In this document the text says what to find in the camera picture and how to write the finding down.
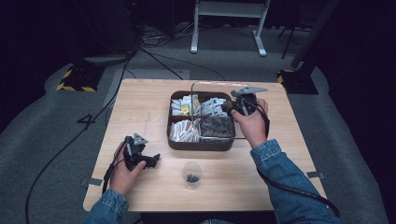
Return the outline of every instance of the denim sleeve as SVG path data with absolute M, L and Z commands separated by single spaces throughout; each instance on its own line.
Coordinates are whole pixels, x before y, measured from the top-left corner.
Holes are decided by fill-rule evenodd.
M 113 189 L 108 189 L 93 205 L 91 212 L 82 223 L 121 223 L 122 216 L 128 210 L 128 207 L 128 201 L 122 195 Z
M 311 181 L 281 151 L 276 140 L 253 148 L 250 155 L 259 171 L 271 180 L 318 194 Z M 324 203 L 271 185 L 268 190 L 279 223 L 340 223 L 340 219 Z

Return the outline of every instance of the metal stand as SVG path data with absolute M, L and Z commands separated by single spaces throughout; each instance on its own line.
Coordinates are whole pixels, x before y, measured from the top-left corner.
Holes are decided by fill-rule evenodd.
M 194 33 L 191 41 L 191 53 L 198 51 L 198 17 L 200 15 L 206 16 L 226 16 L 226 17 L 246 17 L 246 18 L 260 18 L 259 29 L 253 31 L 253 37 L 256 41 L 260 56 L 267 55 L 262 44 L 262 26 L 264 25 L 265 17 L 267 16 L 268 7 L 271 0 L 266 0 L 264 4 L 247 4 L 247 3 L 229 3 L 229 2 L 206 2 L 195 1 L 194 13 Z

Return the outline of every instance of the wire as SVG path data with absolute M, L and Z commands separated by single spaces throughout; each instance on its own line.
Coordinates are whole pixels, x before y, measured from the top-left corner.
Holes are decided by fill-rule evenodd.
M 152 54 L 152 55 L 154 55 L 154 56 L 160 56 L 160 57 L 163 57 L 163 58 L 166 58 L 166 59 L 175 60 L 175 61 L 178 61 L 178 62 L 181 62 L 181 63 L 189 63 L 189 64 L 191 64 L 191 65 L 194 65 L 194 66 L 197 66 L 197 67 L 200 67 L 200 68 L 204 68 L 204 69 L 206 69 L 206 70 L 209 70 L 209 71 L 211 71 L 211 72 L 214 72 L 214 73 L 218 74 L 219 76 L 221 76 L 221 78 L 223 79 L 223 81 L 225 81 L 225 77 L 224 77 L 221 73 L 219 73 L 219 72 L 217 72 L 216 70 L 213 70 L 213 69 L 211 69 L 211 68 L 207 68 L 207 67 L 201 66 L 201 65 L 196 64 L 196 63 L 190 63 L 190 62 L 187 62 L 187 61 L 182 61 L 182 60 L 179 60 L 179 59 L 176 59 L 176 58 L 171 58 L 171 57 L 163 56 L 163 55 L 161 55 L 161 54 L 156 54 L 156 53 L 150 53 L 150 54 Z
M 89 58 L 86 58 L 85 61 L 88 62 L 89 64 L 91 64 L 92 66 L 108 67 L 111 65 L 119 64 L 119 63 L 125 63 L 126 61 L 128 61 L 129 58 L 130 58 L 130 55 L 126 54 L 125 57 L 121 58 L 121 59 L 95 62 L 95 61 L 90 61 Z
M 265 131 L 266 131 L 266 135 L 268 136 L 269 119 L 268 119 L 268 117 L 265 115 L 265 111 L 264 111 L 264 109 L 262 108 L 262 106 L 261 106 L 261 105 L 254 105 L 254 104 L 252 104 L 252 103 L 249 102 L 249 101 L 244 101 L 244 103 L 246 103 L 246 104 L 248 104 L 248 105 L 251 105 L 251 106 L 255 107 L 256 110 L 258 110 L 258 111 L 260 112 L 260 114 L 262 115 L 262 118 L 265 120 L 265 125 L 266 125 Z M 306 190 L 302 190 L 302 189 L 294 189 L 294 188 L 291 188 L 291 187 L 287 187 L 287 186 L 285 186 L 285 185 L 282 185 L 282 184 L 280 184 L 280 183 L 275 182 L 274 180 L 271 180 L 268 176 L 266 176 L 265 174 L 263 174 L 259 169 L 257 169 L 257 171 L 259 172 L 259 175 L 262 177 L 262 179 L 263 179 L 266 183 L 268 183 L 268 184 L 270 184 L 270 185 L 272 185 L 272 186 L 274 186 L 274 187 L 276 187 L 276 188 L 283 189 L 283 190 L 286 190 L 286 191 L 289 191 L 289 192 L 292 192 L 292 193 L 304 195 L 305 197 L 309 197 L 309 198 L 315 199 L 315 200 L 317 200 L 317 201 L 319 201 L 319 202 L 321 202 L 321 203 L 324 203 L 324 204 L 328 205 L 328 206 L 333 210 L 334 214 L 335 214 L 337 217 L 340 217 L 340 212 L 338 211 L 337 207 L 336 207 L 332 202 L 330 202 L 329 200 L 327 200 L 327 199 L 321 197 L 320 195 L 317 195 L 317 194 L 315 194 L 315 193 L 312 193 L 312 192 L 309 192 L 309 191 L 306 191 Z
M 113 101 L 113 102 L 107 107 L 106 115 L 105 115 L 105 126 L 106 126 L 106 127 L 107 127 L 107 114 L 108 114 L 108 109 L 109 109 L 114 103 L 115 103 L 115 101 Z
M 145 48 L 163 47 L 171 41 L 177 41 L 179 39 L 184 38 L 187 35 L 192 35 L 193 33 L 188 33 L 188 34 L 183 34 L 183 33 L 186 32 L 187 30 L 189 30 L 189 28 L 191 28 L 193 25 L 194 25 L 194 22 L 189 24 L 185 28 L 180 29 L 180 31 L 176 31 L 176 33 L 178 33 L 178 34 L 175 35 L 175 37 L 177 37 L 177 38 L 171 38 L 171 37 L 169 37 L 169 35 L 157 35 L 157 31 L 147 31 L 147 33 L 149 33 L 149 36 L 146 38 L 145 37 L 143 38 L 144 41 L 142 42 L 142 46 Z M 158 39 L 158 42 L 156 44 L 149 44 L 149 43 L 145 42 L 146 40 L 153 40 L 153 39 Z
M 118 162 L 114 165 L 114 167 L 118 166 L 118 165 L 120 164 L 120 162 L 122 162 L 122 161 L 125 161 L 125 159 L 123 159 L 123 160 L 121 160 L 121 161 L 118 161 Z
M 129 73 L 131 73 L 132 74 L 132 76 L 134 76 L 134 78 L 136 78 L 136 76 L 134 75 L 134 73 L 133 72 L 131 72 L 130 70 L 128 70 L 128 69 L 126 69 L 126 71 L 127 72 L 129 72 Z
M 317 195 L 316 193 L 312 193 L 312 192 L 309 192 L 309 191 L 306 191 L 306 190 L 302 190 L 302 189 L 294 189 L 294 188 L 287 187 L 285 185 L 282 185 L 282 184 L 279 184 L 279 183 L 275 182 L 274 180 L 271 180 L 270 178 L 268 178 L 268 176 L 263 174 L 259 169 L 257 169 L 257 172 L 259 172 L 259 175 L 262 177 L 262 179 L 265 181 L 265 183 L 268 183 L 268 184 L 270 184 L 270 185 L 272 185 L 272 186 L 274 186 L 276 188 L 286 190 L 288 192 L 300 194 L 300 195 L 303 195 L 305 197 L 315 199 L 315 200 L 317 200 L 317 201 L 319 201 L 321 203 L 324 203 L 324 204 L 328 205 L 332 209 L 332 211 L 334 212 L 336 217 L 340 217 L 341 216 L 340 211 L 338 210 L 338 208 L 332 202 L 330 202 L 329 200 L 321 197 L 320 195 Z
M 181 80 L 183 80 L 183 77 L 179 76 L 178 73 L 176 73 L 174 70 L 170 69 L 168 66 L 166 66 L 164 63 L 160 62 L 160 60 L 158 60 L 156 57 L 154 57 L 150 52 L 147 52 L 145 49 L 140 48 L 143 52 L 147 53 L 148 56 L 150 56 L 151 58 L 153 58 L 155 61 L 157 61 L 158 63 L 160 63 L 163 67 L 165 67 L 166 69 L 168 69 L 171 73 L 175 74 L 177 77 L 179 77 Z
M 97 40 L 105 49 L 107 49 L 107 50 L 109 50 L 109 51 L 111 51 L 111 52 L 113 52 L 113 53 L 131 53 L 132 51 L 134 51 L 135 46 L 134 46 L 134 49 L 131 49 L 130 51 L 127 51 L 127 52 L 125 52 L 125 51 L 117 51 L 117 50 L 111 49 L 111 48 L 109 48 L 108 46 L 106 46 L 106 44 L 103 43 L 103 41 L 101 40 L 101 38 L 99 38 L 99 36 L 96 34 L 96 32 L 92 29 L 92 27 L 91 27 L 91 25 L 90 25 L 90 22 L 88 21 L 87 17 L 84 15 L 84 12 L 82 11 L 81 7 L 78 5 L 78 3 L 76 2 L 76 0 L 73 0 L 73 2 L 74 2 L 74 4 L 76 5 L 76 7 L 77 7 L 77 9 L 78 9 L 78 11 L 79 11 L 79 14 L 81 14 L 82 18 L 83 18 L 84 21 L 87 23 L 88 28 L 90 28 L 91 33 L 93 34 L 93 36 L 96 38 L 96 40 Z
M 76 141 L 76 139 L 78 139 L 85 131 L 88 130 L 88 128 L 96 121 L 96 119 L 105 111 L 105 109 L 111 104 L 111 102 L 113 101 L 113 99 L 116 97 L 117 92 L 120 89 L 120 84 L 121 81 L 123 79 L 123 75 L 125 73 L 125 69 L 126 66 L 128 65 L 129 61 L 131 61 L 131 59 L 134 56 L 134 52 L 132 54 L 132 57 L 129 58 L 128 62 L 124 64 L 123 66 L 123 70 L 122 70 L 122 74 L 121 74 L 121 78 L 120 78 L 120 82 L 119 85 L 116 89 L 116 92 L 113 94 L 113 96 L 111 97 L 111 99 L 108 101 L 108 103 L 99 111 L 99 113 L 91 120 L 89 121 L 83 130 L 81 130 L 72 140 L 70 140 L 61 150 L 58 151 L 58 153 L 56 153 L 48 162 L 47 164 L 41 169 L 41 171 L 38 173 L 38 175 L 35 177 L 35 180 L 33 181 L 33 184 L 31 185 L 31 187 L 29 188 L 29 192 L 27 194 L 26 197 L 26 202 L 25 202 L 25 220 L 26 220 L 26 224 L 29 224 L 29 201 L 30 201 L 30 197 L 32 196 L 33 193 L 33 189 L 35 188 L 35 184 L 37 183 L 38 179 L 40 178 L 40 176 L 43 175 L 43 173 L 46 171 L 46 169 L 52 164 L 52 162 L 62 153 L 64 152 L 74 141 Z
M 108 166 L 108 168 L 106 170 L 105 176 L 103 178 L 104 183 L 103 183 L 103 188 L 102 188 L 102 194 L 104 194 L 107 190 L 107 184 L 108 184 L 108 181 L 110 180 L 111 174 L 113 174 L 114 168 L 120 163 L 120 161 L 117 163 L 116 163 L 116 161 L 117 161 L 117 158 L 119 157 L 121 151 L 124 148 L 125 148 L 125 141 L 120 143 L 119 147 L 117 148 L 117 152 L 114 154 L 113 162 L 110 163 L 110 165 Z

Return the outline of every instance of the small plastic cup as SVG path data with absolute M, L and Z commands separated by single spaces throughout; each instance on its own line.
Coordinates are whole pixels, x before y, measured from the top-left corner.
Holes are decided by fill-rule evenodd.
M 204 168 L 195 161 L 189 161 L 181 168 L 184 185 L 187 189 L 198 189 Z

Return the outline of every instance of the gray floor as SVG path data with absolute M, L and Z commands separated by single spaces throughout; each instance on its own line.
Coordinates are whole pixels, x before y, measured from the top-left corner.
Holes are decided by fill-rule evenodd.
M 264 29 L 262 38 L 268 55 L 260 57 L 251 34 L 253 28 L 204 30 L 199 36 L 197 54 L 190 54 L 190 35 L 146 50 L 199 64 L 229 81 L 276 82 L 276 71 L 290 68 L 292 57 L 301 46 L 298 42 L 304 42 L 306 34 L 296 32 L 287 57 L 281 60 L 287 34 L 277 39 L 280 30 Z M 175 71 L 188 73 L 186 77 L 190 79 L 222 80 L 203 67 L 158 59 Z M 68 67 L 66 64 L 54 73 L 46 83 L 47 94 L 25 108 L 0 135 L 0 223 L 24 222 L 25 200 L 35 177 L 84 128 L 76 121 L 102 109 L 113 92 L 112 83 L 120 77 L 122 65 L 106 69 L 98 92 L 56 91 Z M 178 79 L 141 51 L 132 58 L 128 69 L 141 78 Z M 157 71 L 156 76 L 145 76 L 153 71 Z M 313 161 L 318 171 L 326 175 L 322 184 L 328 198 L 340 209 L 344 223 L 388 223 L 378 186 L 327 94 L 326 78 L 318 69 L 312 78 L 319 95 L 288 97 Z M 106 131 L 105 113 L 40 177 L 30 199 L 31 223 L 79 223 L 87 215 L 82 208 L 86 189 L 80 182 L 92 174 Z M 138 216 L 128 213 L 124 223 L 133 223 Z

